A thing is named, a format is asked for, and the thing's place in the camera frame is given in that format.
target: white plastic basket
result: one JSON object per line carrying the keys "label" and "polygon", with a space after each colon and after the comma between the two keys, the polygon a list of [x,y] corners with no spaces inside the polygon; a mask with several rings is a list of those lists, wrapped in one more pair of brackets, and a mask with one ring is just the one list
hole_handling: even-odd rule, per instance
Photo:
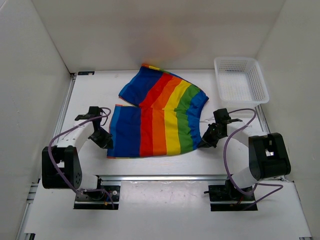
{"label": "white plastic basket", "polygon": [[250,57],[216,57],[215,76],[225,108],[254,108],[269,101],[258,61]]}

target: perforated basket bottom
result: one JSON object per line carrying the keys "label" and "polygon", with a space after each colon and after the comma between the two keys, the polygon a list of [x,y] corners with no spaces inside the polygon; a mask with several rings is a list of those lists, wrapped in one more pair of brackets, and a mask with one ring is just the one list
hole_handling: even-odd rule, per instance
{"label": "perforated basket bottom", "polygon": [[224,101],[252,101],[246,74],[219,73],[218,84]]}

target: green stripe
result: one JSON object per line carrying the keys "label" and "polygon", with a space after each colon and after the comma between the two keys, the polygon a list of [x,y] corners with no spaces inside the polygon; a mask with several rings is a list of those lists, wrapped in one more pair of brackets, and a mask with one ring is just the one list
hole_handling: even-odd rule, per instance
{"label": "green stripe", "polygon": [[200,92],[200,89],[190,85],[180,98],[178,106],[174,109],[178,123],[178,136],[180,142],[180,153],[191,152],[193,148],[193,139],[187,116],[187,110],[190,107],[192,98]]}

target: white table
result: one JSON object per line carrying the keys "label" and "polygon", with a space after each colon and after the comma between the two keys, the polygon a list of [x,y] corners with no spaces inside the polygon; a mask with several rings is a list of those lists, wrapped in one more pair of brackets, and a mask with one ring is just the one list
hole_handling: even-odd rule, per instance
{"label": "white table", "polygon": [[[94,75],[77,76],[63,130],[70,128],[74,118],[85,114],[89,106],[113,109],[115,104],[126,104],[118,93],[137,72],[96,71]],[[213,70],[172,72],[202,88],[209,97],[201,120],[211,118],[213,111],[222,107]],[[252,125],[260,128],[259,120],[255,119]],[[201,134],[207,127],[206,123],[200,124]],[[197,149],[178,156],[108,159],[105,150],[88,140],[79,159],[82,171],[95,175],[221,178],[226,174],[223,146],[221,140],[217,148]],[[248,166],[248,149],[235,140],[230,142],[227,157],[232,173]],[[208,187],[206,181],[144,182],[138,188],[133,184],[122,182],[119,210],[114,211],[75,210],[75,194],[71,190],[44,189],[40,184],[25,232],[35,233],[35,240],[298,240],[311,236],[291,182],[282,182],[284,188],[258,203],[258,211],[252,212],[211,212],[209,198],[202,194]],[[161,184],[165,184],[167,191],[156,191]],[[262,197],[272,190],[258,186],[255,196]]]}

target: white wall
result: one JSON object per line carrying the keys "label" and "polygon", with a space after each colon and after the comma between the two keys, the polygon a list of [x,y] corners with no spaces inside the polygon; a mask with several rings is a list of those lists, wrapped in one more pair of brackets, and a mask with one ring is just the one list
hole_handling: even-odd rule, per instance
{"label": "white wall", "polygon": [[254,57],[284,0],[32,0],[71,72]]}
{"label": "white wall", "polygon": [[257,59],[270,102],[271,131],[284,136],[292,173],[314,237],[320,238],[320,1],[286,0]]}
{"label": "white wall", "polygon": [[0,239],[12,240],[70,75],[30,0],[2,5],[0,56]]}

